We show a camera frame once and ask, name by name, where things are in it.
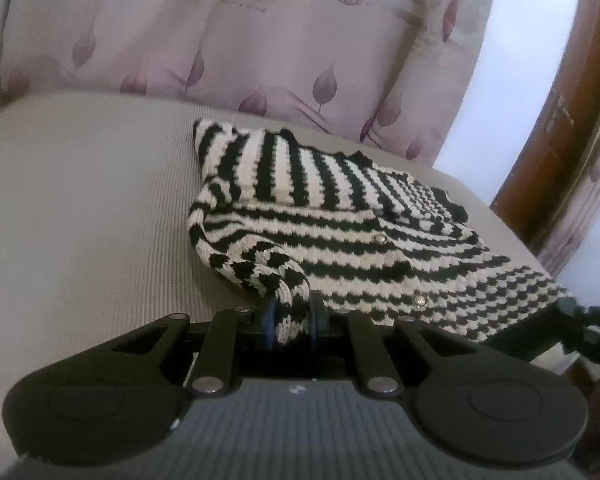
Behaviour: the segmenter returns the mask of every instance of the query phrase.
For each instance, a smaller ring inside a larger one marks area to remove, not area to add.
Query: white logo
[[[302,384],[296,384],[296,386],[289,388],[289,391],[294,395],[302,395],[305,393],[306,388]]]

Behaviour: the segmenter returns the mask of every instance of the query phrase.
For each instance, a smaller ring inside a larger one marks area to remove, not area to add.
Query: metal screw
[[[195,379],[191,386],[201,394],[214,394],[222,390],[224,383],[217,377],[204,376]]]
[[[427,297],[424,294],[414,294],[413,295],[413,303],[416,306],[426,306],[427,305]]]
[[[391,377],[373,377],[368,380],[366,387],[376,394],[390,394],[398,389],[398,382]]]

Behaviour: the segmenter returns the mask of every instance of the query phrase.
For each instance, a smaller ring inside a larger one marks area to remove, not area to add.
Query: curtain
[[[61,89],[163,96],[432,164],[492,0],[0,1],[0,105]]]
[[[600,116],[570,188],[544,235],[535,243],[538,260],[556,276],[589,232],[600,212]]]

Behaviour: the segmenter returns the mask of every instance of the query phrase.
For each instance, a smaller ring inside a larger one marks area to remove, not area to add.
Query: white wall
[[[581,303],[600,305],[600,215],[557,280]]]
[[[578,0],[493,0],[474,76],[434,167],[491,203],[557,73]]]

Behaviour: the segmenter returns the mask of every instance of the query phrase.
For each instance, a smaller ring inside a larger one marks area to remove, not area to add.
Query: striped sweater
[[[309,330],[312,290],[379,324],[407,315],[476,341],[567,295],[491,253],[446,192],[360,152],[210,121],[193,135],[203,187],[191,243],[231,282],[277,299],[279,344]]]

